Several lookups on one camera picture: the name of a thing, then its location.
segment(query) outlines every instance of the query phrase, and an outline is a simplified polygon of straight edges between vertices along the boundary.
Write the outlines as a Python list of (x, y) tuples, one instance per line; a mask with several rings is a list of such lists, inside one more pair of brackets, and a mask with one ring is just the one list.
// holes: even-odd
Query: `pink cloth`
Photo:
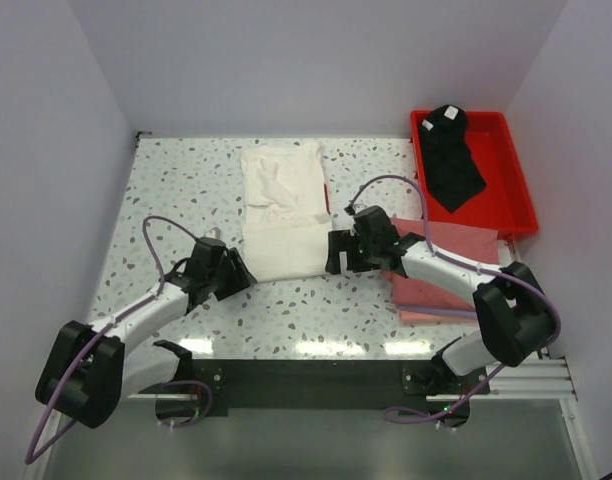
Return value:
[[(400, 235), (417, 233), (424, 235), (421, 220), (391, 219)], [(472, 258), (482, 263), (499, 262), (497, 254), (497, 232), (485, 228), (469, 227), (453, 223), (430, 222), (433, 244), (450, 252)], [(474, 308), (458, 296), (423, 280), (403, 278), (390, 272), (385, 274), (393, 282), (393, 303), (421, 307)]]
[(431, 315), (429, 313), (399, 311), (399, 319), (404, 325), (418, 325), (423, 323), (476, 323), (477, 319), (469, 317), (452, 317), (446, 315)]

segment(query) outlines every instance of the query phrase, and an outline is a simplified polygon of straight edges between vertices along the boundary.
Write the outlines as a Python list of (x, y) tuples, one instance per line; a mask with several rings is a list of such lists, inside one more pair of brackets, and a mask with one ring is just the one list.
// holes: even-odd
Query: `gray floor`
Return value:
[(236, 410), (176, 430), (128, 400), (97, 430), (76, 427), (46, 479), (579, 479), (556, 401), (479, 401), (452, 434), (380, 412)]

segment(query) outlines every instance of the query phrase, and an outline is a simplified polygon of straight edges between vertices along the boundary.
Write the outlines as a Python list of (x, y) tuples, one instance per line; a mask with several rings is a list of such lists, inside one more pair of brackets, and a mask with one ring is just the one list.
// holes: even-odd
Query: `folded white cloth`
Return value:
[(332, 220), (321, 151), (310, 143), (242, 152), (244, 261), (259, 282), (326, 273)]

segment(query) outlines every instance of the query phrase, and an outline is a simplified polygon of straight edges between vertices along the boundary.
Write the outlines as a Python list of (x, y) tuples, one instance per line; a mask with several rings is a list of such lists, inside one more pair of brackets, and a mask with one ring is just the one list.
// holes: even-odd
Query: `speckled white tabletop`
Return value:
[[(141, 222), (159, 214), (201, 236), (214, 227), (228, 246), (242, 243), (243, 148), (290, 146), (313, 139), (142, 139), (94, 303), (93, 318), (122, 308), (157, 281)], [(322, 138), (334, 228), (348, 228), (343, 208), (362, 183), (381, 174), (415, 174), (405, 139)], [(397, 181), (371, 187), (360, 204), (378, 204), (401, 218), (420, 218), (419, 200)], [(186, 235), (153, 222), (151, 235), (165, 265), (192, 249)], [(509, 259), (508, 249), (501, 248)], [(378, 272), (259, 284), (222, 302), (211, 298), (154, 337), (181, 343), (196, 357), (224, 359), (428, 358), (476, 325), (405, 326)], [(132, 355), (145, 355), (138, 348)]]

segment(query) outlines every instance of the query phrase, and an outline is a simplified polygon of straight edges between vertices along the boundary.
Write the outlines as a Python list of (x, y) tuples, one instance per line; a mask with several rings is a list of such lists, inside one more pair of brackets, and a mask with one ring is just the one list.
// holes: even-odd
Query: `red tray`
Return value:
[(466, 112), (466, 143), (487, 186), (451, 214), (426, 188), (418, 125), (428, 113), (430, 110), (414, 110), (410, 120), (418, 178), (426, 195), (429, 219), (490, 228), (505, 240), (535, 233), (539, 229), (537, 218), (504, 116), (498, 112)]

